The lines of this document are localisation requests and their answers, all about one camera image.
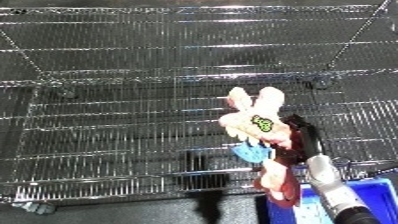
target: blue plush piece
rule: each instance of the blue plush piece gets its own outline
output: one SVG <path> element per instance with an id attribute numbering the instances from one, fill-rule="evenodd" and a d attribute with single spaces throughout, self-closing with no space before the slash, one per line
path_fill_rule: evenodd
<path id="1" fill-rule="evenodd" d="M 251 146 L 247 141 L 232 148 L 232 151 L 241 159 L 249 163 L 261 163 L 264 159 L 269 158 L 272 148 L 265 147 L 263 144 Z"/>

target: green logo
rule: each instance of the green logo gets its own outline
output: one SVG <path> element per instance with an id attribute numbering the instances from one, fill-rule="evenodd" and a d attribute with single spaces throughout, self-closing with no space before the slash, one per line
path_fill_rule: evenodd
<path id="1" fill-rule="evenodd" d="M 272 125 L 274 124 L 270 119 L 265 119 L 258 115 L 255 115 L 252 118 L 252 123 L 256 124 L 262 132 L 270 132 L 272 130 Z"/>

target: blue bin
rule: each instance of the blue bin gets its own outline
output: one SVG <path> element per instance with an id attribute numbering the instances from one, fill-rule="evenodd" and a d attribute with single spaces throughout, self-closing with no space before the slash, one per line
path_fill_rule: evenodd
<path id="1" fill-rule="evenodd" d="M 362 198 L 382 224 L 398 223 L 398 200 L 389 179 L 349 181 L 347 184 Z M 311 187 L 304 184 L 302 188 L 300 208 L 283 209 L 271 202 L 267 203 L 271 224 L 333 224 Z"/>

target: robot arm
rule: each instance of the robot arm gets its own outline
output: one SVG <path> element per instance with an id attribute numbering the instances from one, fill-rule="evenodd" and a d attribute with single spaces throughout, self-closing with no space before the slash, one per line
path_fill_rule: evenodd
<path id="1" fill-rule="evenodd" d="M 334 223 L 380 224 L 355 191 L 342 181 L 331 158 L 323 152 L 317 128 L 297 115 L 285 122 L 301 133 L 309 183 Z"/>

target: metal wire rack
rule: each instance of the metal wire rack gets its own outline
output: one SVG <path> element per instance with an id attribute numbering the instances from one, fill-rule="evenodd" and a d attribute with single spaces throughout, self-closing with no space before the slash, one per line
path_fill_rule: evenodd
<path id="1" fill-rule="evenodd" d="M 1 192 L 56 204 L 253 193 L 256 164 L 217 123 L 235 86 L 283 90 L 282 116 L 318 125 L 354 174 L 394 162 L 398 36 L 383 7 L 2 8 Z"/>

